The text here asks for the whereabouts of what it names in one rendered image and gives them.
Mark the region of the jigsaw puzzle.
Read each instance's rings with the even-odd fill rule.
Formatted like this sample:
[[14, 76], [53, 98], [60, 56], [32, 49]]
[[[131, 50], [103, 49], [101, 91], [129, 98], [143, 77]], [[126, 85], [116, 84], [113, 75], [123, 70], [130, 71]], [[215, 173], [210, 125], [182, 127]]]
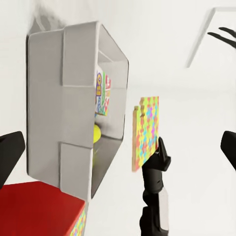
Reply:
[[158, 149], [159, 97], [142, 97], [134, 106], [131, 171], [137, 172]]
[[70, 236], [81, 236], [85, 221], [86, 221], [86, 216], [85, 216], [85, 211], [83, 211], [75, 227], [73, 228]]

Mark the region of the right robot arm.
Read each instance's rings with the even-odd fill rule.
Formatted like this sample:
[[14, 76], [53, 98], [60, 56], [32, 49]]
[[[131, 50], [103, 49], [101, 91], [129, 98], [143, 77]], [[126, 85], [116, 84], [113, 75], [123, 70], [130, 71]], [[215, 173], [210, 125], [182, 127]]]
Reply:
[[142, 166], [144, 187], [143, 208], [140, 218], [141, 236], [168, 236], [169, 202], [168, 192], [164, 188], [162, 172], [166, 172], [171, 164], [167, 156], [162, 137], [158, 138], [158, 149]]

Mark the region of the tennis ball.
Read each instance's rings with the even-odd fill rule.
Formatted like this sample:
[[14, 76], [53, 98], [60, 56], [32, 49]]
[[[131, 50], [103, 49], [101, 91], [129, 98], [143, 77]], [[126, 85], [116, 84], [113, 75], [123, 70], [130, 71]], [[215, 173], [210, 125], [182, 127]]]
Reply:
[[94, 137], [93, 142], [96, 143], [101, 137], [101, 131], [97, 125], [94, 125]]

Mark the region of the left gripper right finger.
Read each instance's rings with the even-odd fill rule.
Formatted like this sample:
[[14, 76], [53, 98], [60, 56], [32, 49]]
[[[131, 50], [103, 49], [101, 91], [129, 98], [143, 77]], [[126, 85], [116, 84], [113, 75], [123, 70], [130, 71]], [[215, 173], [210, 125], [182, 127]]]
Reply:
[[220, 148], [236, 170], [236, 133], [225, 131]]

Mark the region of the board game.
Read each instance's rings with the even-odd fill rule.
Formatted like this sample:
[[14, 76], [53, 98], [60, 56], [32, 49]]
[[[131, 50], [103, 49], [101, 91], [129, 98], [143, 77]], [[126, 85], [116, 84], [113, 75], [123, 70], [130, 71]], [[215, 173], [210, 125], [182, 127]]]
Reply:
[[106, 76], [104, 71], [97, 65], [96, 78], [96, 98], [95, 98], [95, 114], [107, 116], [109, 97], [111, 89], [111, 80]]

